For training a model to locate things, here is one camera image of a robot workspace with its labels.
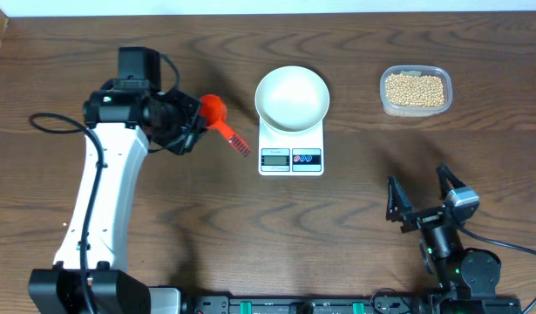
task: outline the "plastic container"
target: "plastic container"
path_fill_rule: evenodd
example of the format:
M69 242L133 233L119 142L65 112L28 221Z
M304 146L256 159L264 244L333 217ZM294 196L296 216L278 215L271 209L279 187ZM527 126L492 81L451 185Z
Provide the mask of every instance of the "plastic container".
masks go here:
M436 107L411 107L393 104L386 96L386 78L390 74L406 74L413 76L431 75L442 79L444 86L444 104ZM398 117L429 117L431 115L443 113L448 110L453 101L453 90L451 88L450 75L443 69L428 65L396 65L386 70L380 78L380 98L383 103L383 110L389 115Z

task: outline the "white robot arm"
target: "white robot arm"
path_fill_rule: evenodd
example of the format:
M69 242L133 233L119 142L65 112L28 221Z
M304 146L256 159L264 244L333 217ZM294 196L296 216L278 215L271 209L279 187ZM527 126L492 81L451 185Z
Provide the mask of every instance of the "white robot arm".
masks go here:
M92 130L104 150L105 164L93 205L89 227L87 268L99 262L112 270L127 271L126 236L132 213L132 200L139 169L147 156L149 140L139 126L126 128L124 123L98 123ZM79 270L79 241L87 203L92 191L98 162L95 146L86 138L84 174L70 227L53 265L62 263L67 270Z
M44 314L179 314L177 289L149 288L126 274L136 180L147 154L158 151L149 150L150 140L182 155L206 132L199 100L179 91L178 83L160 91L161 58L178 75L156 51L120 48L120 78L109 80L84 104L87 128L53 113L30 117L35 128L48 133L84 131L87 146L76 207L53 267L31 272L29 293ZM77 130L48 130L35 118L61 119Z

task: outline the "black cable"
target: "black cable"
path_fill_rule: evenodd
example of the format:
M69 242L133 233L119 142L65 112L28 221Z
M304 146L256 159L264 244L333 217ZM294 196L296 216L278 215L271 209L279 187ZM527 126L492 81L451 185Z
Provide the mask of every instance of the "black cable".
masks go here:
M185 139L187 137L187 134L186 133L183 133L181 135L179 135L176 139L174 140L171 140L169 142L169 144L163 146L162 148L158 148L158 149L148 149L147 152L149 154L155 154L155 153L158 153L160 151L162 151L163 149L170 149L171 147L174 147L175 145L179 144L179 142L181 142L183 139Z
M72 134L72 133L78 133L78 132L83 132L82 130L76 128L76 129L71 129L71 130L52 130L52 129L48 129L46 127L42 127L40 126L39 124L35 123L35 119L38 119L38 118L53 118L53 119L61 119L61 118L58 118L58 117L61 117L61 118L66 118L64 116L61 116L59 114L55 114L55 113L35 113L35 114L32 114L30 116L30 124L31 126L35 127L37 130L39 131L43 131L45 133L51 133L51 134Z
M38 119L38 118L59 119L63 122L66 122L75 126L76 130L56 131L56 130L47 129L35 123L35 119ZM37 130L41 130L45 133L65 134L65 133L83 132L85 136L87 136L87 138L90 139L92 144L95 146L95 150L97 151L98 161L97 161L97 164L95 165L96 166L95 179L93 180L92 193L90 194L90 199L87 203L87 210L85 211L84 224L82 226L82 238L80 240L80 249L79 249L79 272L80 272L80 276L82 277L81 283L82 283L82 292L84 293L85 305L87 306L87 309L91 314L98 314L97 305L95 304L95 301L93 300L92 291L90 290L89 284L87 283L87 275L88 275L87 274L87 235L88 235L88 230L90 227L90 220L92 218L93 204L95 203L95 198L97 196L97 190L99 187L99 181L101 180L101 174L103 172L103 167L105 166L103 147L101 146L101 143L99 142L99 139L97 138L97 136L95 136L95 134L92 131L90 131L85 126L78 123L76 120L70 119L60 114L35 113L30 116L30 124L31 126L35 127Z
M479 240L479 241L482 241L482 242L485 242L485 243L489 243L489 244L498 245L498 246L503 247L503 248L515 249L515 250L525 252L525 253L529 253L531 255L536 256L536 250L534 250L534 249L529 249L529 248L522 247L522 246L519 246L519 245L510 244L510 243L507 243L507 242L501 242L501 241L498 241L498 240L493 240L493 239L485 238L485 237L480 236L480 235L476 235L476 234L472 233L471 231L463 228L463 226L461 226L461 224L455 219L455 217L454 217L453 221L454 221L454 223L456 225L455 227L456 227L457 230L459 230L462 233L470 236L473 239L476 239L476 240ZM536 305L536 297L532 300L532 302L529 305L527 305L527 307L521 312L521 314L527 314L535 305Z
M397 291L395 291L394 289L392 288L380 288L378 289L376 292L374 292L374 294L372 295L372 297L370 297L370 301L369 301L369 305L372 306L372 309L374 310L374 312L376 312L377 314L383 314L381 311L377 310L376 309L376 306L374 306L374 297L384 291L384 290L389 290L393 293L396 293L397 294ZM402 296L399 296L399 299L401 300L401 302L403 302L403 304L405 304L405 306L407 306L407 308L409 309L408 311L405 311L403 313L399 313L399 314L410 314L410 304L407 304L407 301L405 301L405 299L402 297Z
M168 92L166 92L165 95L163 95L167 97L168 99L170 99L172 96L174 96L174 93L179 90L180 73L179 73L179 69L177 69L173 61L171 61L171 59L169 59L167 55L161 54L160 56L171 67L171 69L173 69L174 74L177 77L176 80L174 81L173 87Z
M114 78L109 78L105 83L103 83L103 85L99 89L101 91L108 91L112 89L113 84L114 84L113 82L114 82Z

